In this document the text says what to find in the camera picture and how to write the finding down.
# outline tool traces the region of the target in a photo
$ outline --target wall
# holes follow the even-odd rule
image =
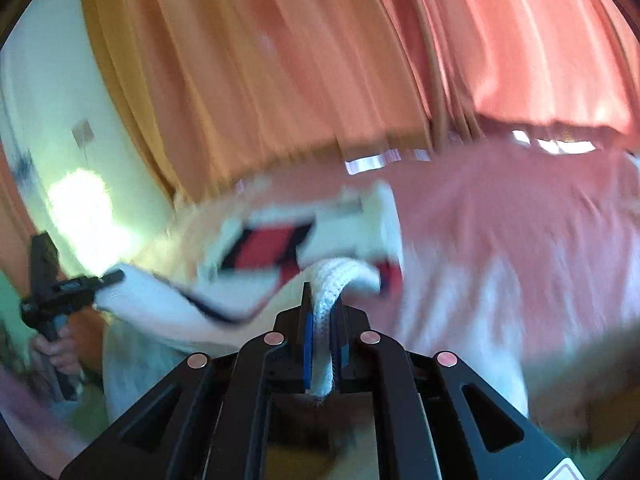
[[[21,192],[39,229],[52,229],[47,191],[78,168],[101,177],[111,198],[113,222],[132,234],[131,247],[121,257],[164,228],[170,205],[110,101],[80,0],[32,1],[0,51],[0,88],[0,137],[7,158],[11,163],[19,158],[16,153],[27,152],[33,158],[30,186],[21,187]],[[89,121],[95,134],[84,150],[71,131],[82,120]],[[82,207],[82,196],[77,202]],[[74,263],[66,258],[66,266]]]

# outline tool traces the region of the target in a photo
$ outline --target white sticker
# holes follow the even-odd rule
[[[584,476],[570,458],[565,458],[543,480],[584,480]]]

